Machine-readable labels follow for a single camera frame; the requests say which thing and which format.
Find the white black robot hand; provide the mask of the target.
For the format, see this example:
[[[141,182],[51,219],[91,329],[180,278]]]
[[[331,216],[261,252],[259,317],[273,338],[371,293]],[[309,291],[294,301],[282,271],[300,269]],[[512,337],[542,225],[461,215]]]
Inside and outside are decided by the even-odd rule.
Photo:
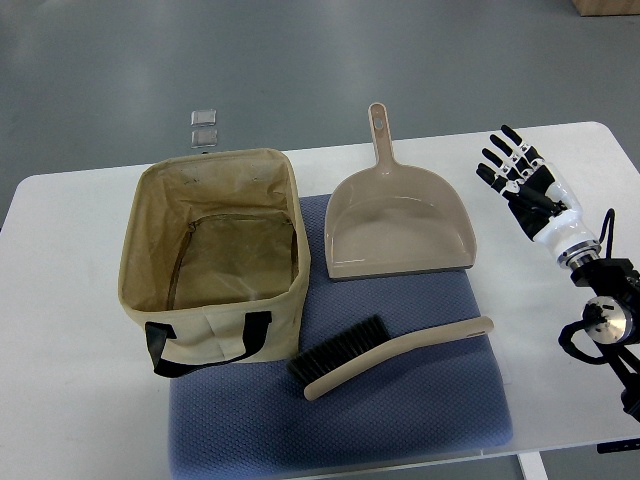
[[[504,198],[526,237],[543,245],[560,264],[600,243],[583,222],[583,210],[554,166],[508,125],[490,135],[493,147],[476,174]]]

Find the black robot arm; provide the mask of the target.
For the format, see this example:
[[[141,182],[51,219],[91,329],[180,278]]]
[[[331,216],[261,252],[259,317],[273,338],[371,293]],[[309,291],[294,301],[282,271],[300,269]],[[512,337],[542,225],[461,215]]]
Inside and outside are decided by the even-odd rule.
[[[560,256],[577,287],[594,297],[581,318],[563,327],[558,338],[571,357],[609,366],[624,386],[623,411],[639,418],[639,358],[629,347],[639,342],[639,271],[627,258],[612,256],[615,210],[609,209],[597,241],[578,244]]]

